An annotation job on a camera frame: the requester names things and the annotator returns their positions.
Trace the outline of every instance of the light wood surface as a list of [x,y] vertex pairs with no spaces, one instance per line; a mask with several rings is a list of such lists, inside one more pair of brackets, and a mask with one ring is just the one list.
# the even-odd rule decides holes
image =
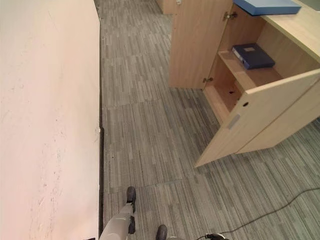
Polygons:
[[185,0],[173,16],[169,86],[202,89],[227,21],[232,0]]
[[235,77],[219,57],[214,62],[210,76],[213,80],[205,85],[203,92],[222,124],[241,97],[241,92],[235,85]]
[[320,63],[269,23],[265,24],[257,44],[275,61],[273,68],[283,78],[320,68]]
[[174,14],[177,9],[176,0],[156,0],[163,14]]
[[297,14],[261,16],[320,63],[320,14],[297,1]]
[[203,90],[203,93],[209,102],[216,119],[218,120],[219,124],[222,125],[230,114],[225,102],[213,84],[206,86]]
[[260,16],[251,16],[235,4],[230,13],[233,12],[237,13],[237,17],[227,21],[219,50],[231,50],[237,44],[255,43],[266,23]]
[[271,148],[320,116],[320,80],[237,153]]
[[242,92],[282,79],[273,67],[245,69],[232,51],[219,51],[218,55],[236,78]]
[[[320,69],[245,91],[195,166],[239,151],[303,95],[319,75]],[[240,118],[230,128],[237,116]]]

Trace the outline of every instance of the blue binder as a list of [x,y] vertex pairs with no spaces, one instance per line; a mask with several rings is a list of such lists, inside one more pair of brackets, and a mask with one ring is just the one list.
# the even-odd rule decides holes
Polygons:
[[271,68],[275,65],[275,61],[256,43],[234,45],[232,51],[246,69]]
[[233,0],[233,2],[253,16],[296,14],[301,8],[291,0]]

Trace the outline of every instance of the black cable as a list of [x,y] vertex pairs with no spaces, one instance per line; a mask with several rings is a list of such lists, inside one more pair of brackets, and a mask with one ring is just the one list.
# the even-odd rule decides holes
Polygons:
[[241,228],[243,228],[243,227],[245,227],[245,226],[247,226],[247,225],[249,225],[249,224],[252,224],[253,222],[255,222],[255,221],[259,220],[259,219],[264,218],[265,216],[268,216],[268,215],[270,215],[270,214],[274,214],[274,213],[276,213],[276,212],[284,209],[285,207],[289,206],[294,200],[296,200],[296,198],[299,197],[301,194],[304,194],[304,193],[309,192],[309,191],[315,191],[315,190],[320,190],[320,187],[310,188],[310,189],[304,190],[304,191],[300,192],[298,195],[296,195],[296,196],[295,196],[292,200],[290,200],[286,205],[284,205],[284,206],[282,206],[282,207],[280,207],[280,208],[278,208],[278,209],[276,209],[276,210],[274,210],[274,211],[268,212],[268,213],[266,213],[266,214],[264,214],[264,215],[262,215],[262,216],[260,216],[260,217],[258,217],[258,218],[256,218],[256,219],[253,219],[253,220],[247,222],[246,224],[243,224],[243,225],[241,225],[241,226],[239,226],[239,227],[237,227],[237,228],[235,228],[235,229],[233,229],[233,230],[220,232],[220,234],[233,233],[233,232],[235,232],[235,231],[237,231],[237,230],[239,230],[239,229],[241,229]]

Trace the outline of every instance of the wooden furniture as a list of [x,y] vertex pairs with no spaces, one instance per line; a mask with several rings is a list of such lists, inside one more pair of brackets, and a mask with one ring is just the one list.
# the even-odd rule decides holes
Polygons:
[[[169,86],[203,89],[220,129],[195,166],[275,146],[320,116],[320,13],[251,16],[232,0],[183,0]],[[231,51],[257,43],[276,62],[246,70]]]
[[163,14],[174,14],[176,11],[176,0],[156,0]]

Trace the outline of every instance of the cabinet door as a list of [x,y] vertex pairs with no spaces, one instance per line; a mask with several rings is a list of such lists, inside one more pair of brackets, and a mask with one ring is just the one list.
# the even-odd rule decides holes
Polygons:
[[169,86],[202,89],[227,23],[232,0],[182,0],[173,15]]
[[289,109],[319,77],[317,69],[246,90],[195,166],[238,152]]
[[237,153],[271,148],[320,116],[320,80]]

